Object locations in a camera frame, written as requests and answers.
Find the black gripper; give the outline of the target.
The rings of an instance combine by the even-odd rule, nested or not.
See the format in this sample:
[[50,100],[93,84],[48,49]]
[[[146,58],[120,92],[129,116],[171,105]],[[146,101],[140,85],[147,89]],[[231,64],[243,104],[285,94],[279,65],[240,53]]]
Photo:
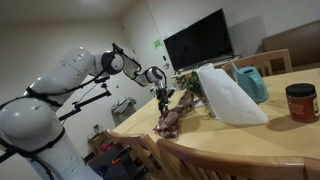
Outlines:
[[168,109],[168,96],[165,86],[162,82],[156,84],[157,90],[156,95],[158,99],[158,108],[161,112],[164,112]]

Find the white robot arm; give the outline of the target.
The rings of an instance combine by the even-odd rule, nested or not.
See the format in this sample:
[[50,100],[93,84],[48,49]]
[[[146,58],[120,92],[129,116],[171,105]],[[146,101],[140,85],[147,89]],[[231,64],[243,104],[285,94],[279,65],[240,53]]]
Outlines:
[[25,93],[1,105],[3,161],[18,154],[48,180],[103,180],[85,164],[61,122],[81,111],[82,103],[59,117],[56,111],[78,89],[88,85],[87,76],[104,84],[112,75],[124,73],[142,87],[156,86],[160,111],[168,109],[165,73],[152,66],[143,70],[131,51],[114,44],[110,51],[92,54],[83,47],[67,52],[59,63],[38,78]]

